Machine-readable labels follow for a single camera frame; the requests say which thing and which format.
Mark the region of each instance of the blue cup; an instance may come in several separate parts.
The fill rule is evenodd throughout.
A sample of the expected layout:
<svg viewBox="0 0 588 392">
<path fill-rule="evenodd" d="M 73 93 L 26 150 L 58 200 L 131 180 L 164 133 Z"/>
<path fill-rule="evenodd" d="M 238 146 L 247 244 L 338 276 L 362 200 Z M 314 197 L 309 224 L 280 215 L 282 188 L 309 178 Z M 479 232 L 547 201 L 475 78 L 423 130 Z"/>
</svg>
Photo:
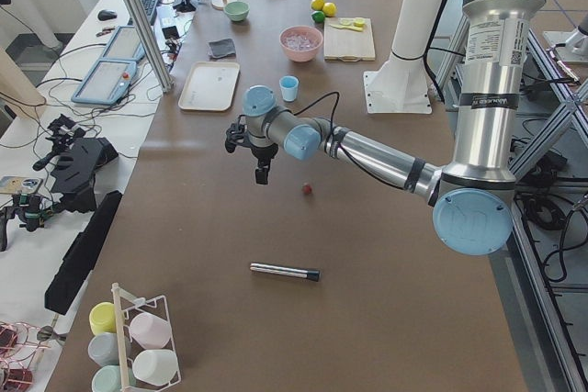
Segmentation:
<svg viewBox="0 0 588 392">
<path fill-rule="evenodd" d="M 298 78 L 292 75 L 286 75 L 279 79 L 279 88 L 282 91 L 284 101 L 292 102 L 298 95 Z"/>
</svg>

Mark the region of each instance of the white table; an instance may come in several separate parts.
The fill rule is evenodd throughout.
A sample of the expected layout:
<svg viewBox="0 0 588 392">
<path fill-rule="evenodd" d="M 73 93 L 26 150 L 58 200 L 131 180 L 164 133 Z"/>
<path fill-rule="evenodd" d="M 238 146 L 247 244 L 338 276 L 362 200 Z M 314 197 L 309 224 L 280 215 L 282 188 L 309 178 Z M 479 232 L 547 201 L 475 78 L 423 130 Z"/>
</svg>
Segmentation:
<svg viewBox="0 0 588 392">
<path fill-rule="evenodd" d="M 117 11 L 118 18 L 105 22 L 98 21 L 96 15 L 101 9 Z M 180 34 L 189 27 L 192 16 L 193 13 L 188 13 L 181 14 L 177 18 Z M 107 43 L 111 34 L 97 38 L 96 33 L 106 26 L 126 25 L 128 20 L 129 13 L 122 0 L 100 0 L 64 51 L 93 43 Z M 165 49 L 164 37 L 158 25 L 155 26 L 155 36 L 160 48 Z M 103 49 L 104 47 L 92 47 L 77 50 L 64 56 L 61 63 L 57 62 L 53 65 L 45 79 L 65 76 L 84 78 Z M 138 82 L 140 78 L 141 82 L 132 89 L 135 97 L 130 103 L 119 111 L 108 112 L 95 119 L 96 124 L 102 129 L 99 136 L 108 138 L 120 153 L 116 160 L 103 166 L 96 174 L 95 193 L 98 204 L 108 192 L 119 190 L 124 193 L 136 163 L 134 157 L 138 155 L 145 140 L 153 120 L 153 113 L 157 109 L 159 98 L 162 95 L 157 79 L 146 60 L 140 64 L 134 83 Z M 58 83 L 51 82 L 39 87 L 41 94 L 47 97 L 48 103 L 45 112 L 40 117 L 40 124 L 44 128 L 47 128 L 47 125 L 60 114 L 79 121 L 84 118 L 78 114 L 92 110 L 92 107 L 78 106 L 70 101 L 71 95 L 79 85 L 78 82 L 65 82 L 57 85 Z M 61 106 L 60 102 L 71 108 Z M 8 146 L 26 143 L 36 137 L 37 128 L 36 121 L 17 118 L 0 139 L 0 143 Z M 39 139 L 35 147 L 35 151 L 40 156 L 44 156 L 50 149 L 50 142 L 43 137 Z M 46 180 L 46 187 L 42 187 L 40 193 L 45 196 L 49 195 L 48 188 L 51 188 L 54 180 L 45 170 L 33 171 L 31 166 L 38 158 L 33 152 L 32 145 L 20 149 L 0 147 L 0 158 L 2 158 L 0 176 L 16 175 L 43 178 Z M 0 205 L 9 200 L 9 195 L 0 195 Z M 8 248 L 6 252 L 0 252 L 0 269 L 5 281 L 4 289 L 0 291 L 0 305 L 2 305 L 0 320 L 10 323 L 23 321 L 35 326 L 52 323 L 56 314 L 44 307 L 45 290 L 57 273 L 63 255 L 78 232 L 85 228 L 91 216 L 92 213 L 63 212 L 50 218 L 44 229 L 38 229 L 32 233 L 19 228 L 19 222 L 16 219 L 8 223 Z M 58 317 L 55 330 L 67 332 L 70 329 L 77 312 L 79 298 L 83 292 L 84 288 L 80 290 L 78 298 L 70 307 L 67 315 Z M 37 359 L 38 362 L 33 372 L 34 384 L 29 391 L 44 390 L 60 353 L 60 346 L 56 342 L 51 342 L 51 348 L 44 351 L 42 357 Z"/>
</svg>

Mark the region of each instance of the white tray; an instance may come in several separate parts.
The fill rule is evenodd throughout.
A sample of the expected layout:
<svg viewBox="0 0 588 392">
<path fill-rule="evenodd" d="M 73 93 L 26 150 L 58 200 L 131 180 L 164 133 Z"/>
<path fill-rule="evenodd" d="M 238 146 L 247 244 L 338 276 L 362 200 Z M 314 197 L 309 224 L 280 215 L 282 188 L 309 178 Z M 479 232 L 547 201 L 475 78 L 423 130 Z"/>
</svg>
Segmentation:
<svg viewBox="0 0 588 392">
<path fill-rule="evenodd" d="M 238 76 L 239 63 L 196 62 L 177 104 L 183 110 L 227 110 L 231 107 Z"/>
</svg>

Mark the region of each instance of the label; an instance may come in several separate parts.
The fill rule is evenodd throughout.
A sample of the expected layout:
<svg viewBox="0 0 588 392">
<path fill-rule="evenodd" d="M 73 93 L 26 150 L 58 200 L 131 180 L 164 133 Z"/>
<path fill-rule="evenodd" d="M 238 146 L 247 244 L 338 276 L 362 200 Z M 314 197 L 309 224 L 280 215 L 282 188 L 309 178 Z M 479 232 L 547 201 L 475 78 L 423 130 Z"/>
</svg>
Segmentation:
<svg viewBox="0 0 588 392">
<path fill-rule="evenodd" d="M 523 66 L 528 32 L 529 22 L 527 20 L 507 18 L 504 21 L 503 47 L 500 54 L 501 66 Z"/>
<path fill-rule="evenodd" d="M 479 23 L 469 27 L 466 64 L 493 63 L 500 58 L 504 20 Z"/>
<path fill-rule="evenodd" d="M 472 109 L 488 107 L 518 108 L 518 94 L 461 94 L 460 106 L 471 106 Z"/>
</svg>

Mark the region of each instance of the pink bowl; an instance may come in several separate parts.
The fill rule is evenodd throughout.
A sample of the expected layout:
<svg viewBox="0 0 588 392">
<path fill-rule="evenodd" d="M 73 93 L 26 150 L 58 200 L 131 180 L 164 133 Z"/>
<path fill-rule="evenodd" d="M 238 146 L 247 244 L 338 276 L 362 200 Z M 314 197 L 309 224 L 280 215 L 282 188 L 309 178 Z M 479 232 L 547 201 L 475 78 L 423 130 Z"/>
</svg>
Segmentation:
<svg viewBox="0 0 588 392">
<path fill-rule="evenodd" d="M 286 56 L 293 62 L 312 60 L 322 46 L 322 33 L 312 27 L 292 27 L 279 35 L 279 43 Z"/>
</svg>

